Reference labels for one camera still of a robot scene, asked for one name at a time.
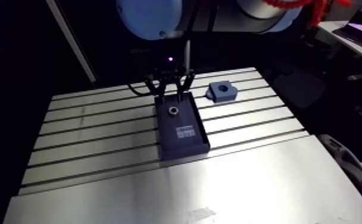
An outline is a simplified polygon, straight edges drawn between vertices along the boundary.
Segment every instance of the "red cable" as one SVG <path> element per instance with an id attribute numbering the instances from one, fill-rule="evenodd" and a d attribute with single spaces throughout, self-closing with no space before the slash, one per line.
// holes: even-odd
<path id="1" fill-rule="evenodd" d="M 311 16 L 310 25 L 316 26 L 322 20 L 324 9 L 327 5 L 327 0 L 296 0 L 295 2 L 285 2 L 282 0 L 262 0 L 274 7 L 290 10 L 291 8 L 299 8 L 310 3 L 313 3 L 313 15 Z M 337 0 L 337 2 L 343 6 L 350 7 L 352 5 L 350 0 Z"/>

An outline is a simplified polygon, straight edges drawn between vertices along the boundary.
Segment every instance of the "white label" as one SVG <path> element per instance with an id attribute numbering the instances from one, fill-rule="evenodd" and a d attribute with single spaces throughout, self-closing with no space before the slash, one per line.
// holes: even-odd
<path id="1" fill-rule="evenodd" d="M 192 125 L 177 127 L 176 132 L 178 138 L 188 138 L 196 135 Z"/>

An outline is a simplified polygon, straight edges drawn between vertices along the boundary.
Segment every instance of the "desk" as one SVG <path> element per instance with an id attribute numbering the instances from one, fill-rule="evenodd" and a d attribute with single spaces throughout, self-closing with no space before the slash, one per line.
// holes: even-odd
<path id="1" fill-rule="evenodd" d="M 345 38 L 342 38 L 332 33 L 334 30 L 342 28 L 346 24 L 347 21 L 324 21 L 319 24 L 319 28 L 323 29 L 325 32 L 337 38 L 337 40 L 339 40 L 342 44 L 346 45 L 347 47 L 351 48 L 353 51 L 357 52 L 362 56 L 362 46 L 359 46 L 354 42 L 351 42 Z"/>
<path id="2" fill-rule="evenodd" d="M 204 97 L 221 80 L 235 101 Z M 191 92 L 211 150 L 169 163 L 153 97 L 53 97 L 5 223 L 362 223 L 359 192 L 254 68 L 199 74 Z"/>

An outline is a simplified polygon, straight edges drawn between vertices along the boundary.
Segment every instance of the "gray metal surface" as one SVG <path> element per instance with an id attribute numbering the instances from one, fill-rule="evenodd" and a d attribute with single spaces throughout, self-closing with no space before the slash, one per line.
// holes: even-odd
<path id="1" fill-rule="evenodd" d="M 207 90 L 207 85 L 210 82 L 217 82 L 219 80 L 230 80 L 230 82 L 238 82 L 243 80 L 250 80 L 250 79 L 258 79 L 260 78 L 260 74 L 257 72 L 250 72 L 250 73 L 237 73 L 237 74 L 230 74 L 226 77 L 208 77 L 205 79 L 197 79 L 193 82 L 192 86 L 199 86 L 198 89 L 191 89 L 191 92 L 194 94 L 194 97 L 197 96 L 204 96 L 205 91 Z M 109 111 L 117 111 L 117 110 L 124 110 L 133 107 L 140 107 L 143 105 L 152 105 L 153 97 L 134 97 L 134 94 L 128 90 L 129 96 L 133 98 L 116 98 L 115 101 L 104 101 L 99 102 L 97 101 L 96 104 L 92 104 L 89 102 L 86 105 L 79 105 L 77 107 L 68 108 L 62 110 L 53 110 L 47 112 L 45 116 L 45 121 L 52 121 L 52 120 L 59 120 L 59 119 L 67 119 L 71 117 L 80 117 L 80 116 L 87 116 L 96 113 L 104 113 Z"/>
<path id="2" fill-rule="evenodd" d="M 235 101 L 215 104 L 204 97 L 210 82 L 227 79 L 239 89 Z M 173 161 L 172 165 L 308 135 L 254 69 L 199 74 L 191 92 L 211 151 Z M 51 109 L 31 154 L 21 194 L 163 166 L 159 163 L 160 139 L 152 97 L 135 97 L 128 89 L 108 88 L 65 95 L 53 100 Z"/>
<path id="3" fill-rule="evenodd" d="M 307 136 L 13 197 L 4 223 L 362 224 L 362 196 Z"/>
<path id="4" fill-rule="evenodd" d="M 187 160 L 180 161 L 180 163 L 215 157 L 219 155 L 225 155 L 228 153 L 235 153 L 250 148 L 255 148 L 263 145 L 274 144 L 277 142 L 300 138 L 307 135 L 308 133 L 305 131 L 296 131 L 292 133 L 283 133 L 281 135 L 270 136 L 268 138 L 263 138 L 263 139 L 255 139 L 254 141 L 243 142 L 236 145 L 230 145 L 226 148 L 219 148 L 216 150 L 212 150 L 207 155 L 202 155 L 200 157 L 198 156 L 188 157 Z M 63 188 L 67 186 L 78 185 L 81 183 L 88 183 L 102 179 L 127 175 L 131 173 L 157 169 L 160 167 L 160 163 L 156 161 L 154 163 L 148 163 L 148 164 L 137 164 L 135 166 L 130 166 L 126 169 L 116 169 L 116 167 L 118 166 L 114 165 L 113 167 L 106 167 L 106 170 L 103 170 L 104 172 L 89 173 L 88 175 L 83 175 L 83 176 L 73 176 L 72 178 L 60 179 L 52 182 L 45 182 L 43 184 L 27 185 L 20 189 L 19 194 L 20 195 L 31 194 L 34 192 L 47 191 L 51 189 Z"/>
<path id="5" fill-rule="evenodd" d="M 233 85 L 240 91 L 268 86 L 267 82 L 264 79 L 235 82 L 233 83 Z M 207 87 L 201 87 L 192 89 L 191 92 L 193 93 L 195 98 L 199 98 L 204 97 L 206 90 Z M 138 108 L 131 108 L 128 110 L 106 112 L 97 115 L 88 115 L 72 119 L 60 120 L 56 122 L 48 122 L 43 124 L 40 130 L 40 134 L 42 135 L 63 130 L 79 129 L 107 123 L 120 122 L 123 120 L 133 120 L 153 115 L 155 115 L 155 111 L 153 110 L 152 104 L 148 104 L 145 106 L 142 105 Z"/>
<path id="6" fill-rule="evenodd" d="M 256 71 L 256 69 L 251 67 L 251 68 L 244 68 L 244 69 L 215 71 L 215 72 L 211 72 L 211 73 L 198 74 L 198 76 L 199 77 L 200 76 L 201 77 L 204 77 L 204 76 L 219 76 L 219 75 L 224 75 L 224 74 L 241 73 L 241 72 L 247 72 L 247 71 Z M 145 86 L 145 84 L 143 82 L 139 82 L 139 83 L 134 83 L 132 86 L 134 86 L 134 87 Z M 62 94 L 62 95 L 53 96 L 52 100 L 56 101 L 58 99 L 84 97 L 84 96 L 87 96 L 87 95 L 100 94 L 100 93 L 104 93 L 104 92 L 112 92 L 112 91 L 117 91 L 117 90 L 121 90 L 121 89 L 128 89 L 128 87 L 126 85 L 123 85 L 123 86 L 113 86 L 113 87 L 109 87 L 109 88 L 93 89 L 93 90 L 90 90 L 90 91 L 83 91 L 83 92 L 72 92 L 70 94 Z"/>
<path id="7" fill-rule="evenodd" d="M 268 118 L 263 117 L 261 114 L 255 115 L 253 116 L 256 119 L 265 119 L 267 120 Z M 248 120 L 247 122 L 250 123 L 254 123 L 256 122 L 255 120 Z M 221 125 L 228 125 L 227 124 L 227 119 L 225 119 L 223 122 L 221 122 Z M 207 133 L 210 133 L 211 130 L 206 128 L 206 125 L 204 123 L 205 129 L 207 131 Z M 232 127 L 238 127 L 241 126 L 241 124 L 237 124 L 237 123 L 231 123 L 231 125 L 228 125 L 226 127 L 216 127 L 213 126 L 213 123 L 211 123 L 211 128 L 213 128 L 216 131 L 220 131 L 220 130 L 226 130 Z M 231 145 L 231 144 L 235 144 L 238 142 L 244 142 L 244 141 L 252 141 L 253 139 L 260 139 L 260 138 L 265 138 L 268 136 L 273 136 L 273 135 L 277 135 L 280 133 L 285 133 L 285 132 L 292 132 L 292 131 L 296 131 L 296 130 L 302 130 L 303 127 L 302 125 L 297 121 L 297 119 L 287 119 L 287 120 L 281 120 L 281 121 L 277 121 L 277 122 L 271 122 L 271 123 L 265 123 L 265 124 L 261 124 L 261 125 L 256 125 L 256 126 L 248 126 L 248 127 L 244 127 L 244 128 L 240 128 L 240 129 L 234 129 L 234 130 L 229 130 L 229 131 L 222 131 L 219 133 L 215 133 L 212 135 L 208 135 L 209 138 L 209 142 L 210 142 L 210 146 L 211 148 L 218 148 L 218 147 L 223 147 L 226 145 Z M 82 151 L 75 151 L 75 153 L 70 154 L 70 158 L 77 158 L 77 157 L 81 157 L 81 156 L 86 156 L 85 154 L 81 154 Z M 88 153 L 92 153 L 92 154 L 96 154 L 96 150 L 94 148 L 89 148 Z M 57 155 L 51 155 L 52 157 L 59 157 L 60 159 L 68 159 L 66 157 L 63 156 L 63 154 L 60 152 L 58 152 L 59 156 Z M 135 163 L 143 163 L 146 161 L 146 158 L 141 156 L 142 153 L 135 153 Z M 149 157 L 149 158 L 153 158 L 154 160 L 158 160 L 158 155 L 157 153 L 155 153 L 155 157 Z M 101 167 L 100 170 L 104 170 L 104 169 L 109 169 L 109 168 L 113 168 L 112 166 L 107 167 L 107 163 L 108 160 L 110 161 L 110 164 L 115 163 L 115 161 L 112 161 L 110 159 L 111 157 L 101 157 L 96 158 L 96 157 L 91 157 L 91 158 L 87 158 L 87 159 L 78 159 L 78 160 L 73 160 L 73 161 L 68 161 L 68 162 L 63 162 L 63 163 L 58 163 L 58 164 L 52 164 L 52 165 L 46 165 L 46 166 L 41 166 L 41 167 L 34 167 L 34 168 L 30 168 L 26 170 L 26 173 L 24 174 L 24 178 L 23 178 L 23 184 L 30 184 L 30 183 L 36 183 L 36 182 L 43 182 L 43 181 L 51 181 L 54 179 L 60 179 L 60 178 L 67 178 L 67 177 L 71 177 L 71 176 L 76 176 L 76 175 L 81 175 L 81 174 L 85 174 L 85 173 L 90 173 L 90 172 L 95 172 L 97 170 L 95 170 L 93 167 L 99 166 Z"/>

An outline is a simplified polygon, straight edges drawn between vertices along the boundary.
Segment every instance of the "dark blue block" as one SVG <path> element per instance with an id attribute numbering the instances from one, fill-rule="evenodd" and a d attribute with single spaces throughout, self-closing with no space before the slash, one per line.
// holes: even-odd
<path id="1" fill-rule="evenodd" d="M 237 93 L 238 90 L 229 81 L 212 82 L 209 84 L 206 97 L 214 102 L 223 102 L 234 100 Z"/>
<path id="2" fill-rule="evenodd" d="M 169 109 L 176 107 L 176 115 Z M 155 98 L 155 109 L 160 135 L 160 157 L 162 161 L 208 153 L 209 141 L 190 92 L 183 93 L 183 100 L 176 95 Z"/>

